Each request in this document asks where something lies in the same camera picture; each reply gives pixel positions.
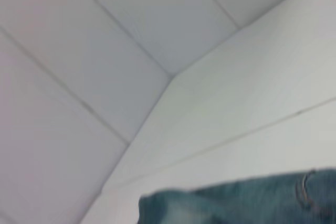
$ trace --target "white wall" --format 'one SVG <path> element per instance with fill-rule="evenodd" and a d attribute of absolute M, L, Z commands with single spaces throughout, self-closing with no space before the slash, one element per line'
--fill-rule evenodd
<path fill-rule="evenodd" d="M 1 224 L 78 223 L 125 148 L 0 33 Z"/>

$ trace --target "blue denim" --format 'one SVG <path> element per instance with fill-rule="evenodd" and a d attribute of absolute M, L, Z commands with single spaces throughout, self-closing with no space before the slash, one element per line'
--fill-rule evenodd
<path fill-rule="evenodd" d="M 278 175 L 139 201 L 138 224 L 336 223 L 336 170 Z"/>

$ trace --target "white ceiling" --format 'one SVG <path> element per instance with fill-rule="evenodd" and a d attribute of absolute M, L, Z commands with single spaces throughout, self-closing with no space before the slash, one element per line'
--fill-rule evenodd
<path fill-rule="evenodd" d="M 161 67 L 177 74 L 282 0 L 97 0 Z"/>
<path fill-rule="evenodd" d="M 78 223 L 125 149 L 0 29 L 1 224 Z"/>
<path fill-rule="evenodd" d="M 92 0 L 0 0 L 0 25 L 128 142 L 170 80 Z"/>

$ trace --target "jeans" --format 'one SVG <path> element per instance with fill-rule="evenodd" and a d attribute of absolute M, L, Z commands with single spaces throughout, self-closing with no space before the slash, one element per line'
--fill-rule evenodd
<path fill-rule="evenodd" d="M 142 197 L 138 224 L 336 223 L 336 170 Z"/>

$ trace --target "seam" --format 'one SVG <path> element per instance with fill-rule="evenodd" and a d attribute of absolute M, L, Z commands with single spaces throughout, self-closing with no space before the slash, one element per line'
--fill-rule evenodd
<path fill-rule="evenodd" d="M 296 198 L 300 206 L 305 209 L 313 212 L 314 214 L 328 218 L 332 216 L 332 210 L 330 208 L 319 206 L 312 198 L 309 197 L 307 192 L 307 181 L 308 179 L 316 174 L 315 170 L 312 170 L 304 175 L 300 183 L 296 184 Z M 301 191 L 303 199 L 299 197 L 299 191 Z"/>
<path fill-rule="evenodd" d="M 107 17 L 112 20 L 124 34 L 133 41 L 137 47 L 168 76 L 168 79 L 172 79 L 173 76 L 154 58 L 154 56 L 118 21 L 118 19 L 99 1 L 92 0 L 101 11 L 103 11 Z"/>
<path fill-rule="evenodd" d="M 233 23 L 237 31 L 239 31 L 242 27 L 237 23 L 237 21 L 230 14 L 230 12 L 226 10 L 226 8 L 218 0 L 212 0 L 212 1 L 219 7 L 219 9 L 221 9 L 224 15 Z"/>
<path fill-rule="evenodd" d="M 27 56 L 42 72 L 48 75 L 52 81 L 57 83 L 63 90 L 72 96 L 86 111 L 88 111 L 97 121 L 105 126 L 116 138 L 129 146 L 130 143 L 124 139 L 104 118 L 102 118 L 90 105 L 87 104 L 81 97 L 75 94 L 61 79 L 59 79 L 51 70 L 42 64 L 33 53 L 31 53 L 25 46 L 23 46 L 13 35 L 11 35 L 3 26 L 0 25 L 0 32 L 19 50 L 23 55 Z"/>
<path fill-rule="evenodd" d="M 158 174 L 162 171 L 165 171 L 171 167 L 174 167 L 174 166 L 177 166 L 179 164 L 182 164 L 184 162 L 187 162 L 189 160 L 192 160 L 194 158 L 197 158 L 198 156 L 201 156 L 201 155 L 204 155 L 206 153 L 209 153 L 209 152 L 212 152 L 214 150 L 216 150 L 217 148 L 220 148 L 222 146 L 225 146 L 225 145 L 229 145 L 231 143 L 235 143 L 237 141 L 243 141 L 245 138 L 249 137 L 249 136 L 252 136 L 254 134 L 257 134 L 259 132 L 262 132 L 266 129 L 271 129 L 277 125 L 281 125 L 282 123 L 286 123 L 286 122 L 289 122 L 291 121 L 292 119 L 295 119 L 303 114 L 306 114 L 306 113 L 309 113 L 310 111 L 314 111 L 315 109 L 318 109 L 318 108 L 321 108 L 321 107 L 324 107 L 324 106 L 327 106 L 331 103 L 334 103 L 336 101 L 336 97 L 332 97 L 330 99 L 327 99 L 327 100 L 324 100 L 320 103 L 317 103 L 315 105 L 312 105 L 312 106 L 309 106 L 307 108 L 304 108 L 302 110 L 299 110 L 295 113 L 292 113 L 288 116 L 285 116 L 283 118 L 280 118 L 278 120 L 275 120 L 273 122 L 270 122 L 268 124 L 264 124 L 260 127 L 257 127 L 257 128 L 254 128 L 254 129 L 251 129 L 249 131 L 246 131 L 242 134 L 238 134 L 236 136 L 233 136 L 233 137 L 229 137 L 225 140 L 222 140 L 220 142 L 218 142 L 217 144 L 214 144 L 210 147 L 207 147 L 206 149 L 202 150 L 202 151 L 198 151 L 194 154 L 191 154 L 185 158 L 181 158 L 175 162 L 172 162 L 171 164 L 168 164 L 168 165 L 165 165 L 163 167 L 160 167 L 160 168 L 157 168 L 157 169 L 154 169 L 152 171 L 149 171 L 147 173 L 144 173 L 144 174 L 140 174 L 138 176 L 134 176 L 134 177 L 131 177 L 129 179 L 126 179 L 122 182 L 119 182 L 119 183 L 116 183 L 114 185 L 112 185 L 111 187 L 107 188 L 107 190 L 112 190 L 112 189 L 116 189 L 116 188 L 119 188 L 119 187 L 123 187 L 123 186 L 126 186 L 126 185 L 129 185 L 137 180 L 140 180 L 140 179 L 143 179 L 143 178 L 146 178 L 146 177 L 150 177 L 150 176 L 154 176 L 155 174 Z"/>
<path fill-rule="evenodd" d="M 5 223 L 7 224 L 18 224 L 18 222 L 14 220 L 14 218 L 12 218 L 9 214 L 2 211 L 1 209 L 0 209 L 0 220 L 4 220 Z"/>

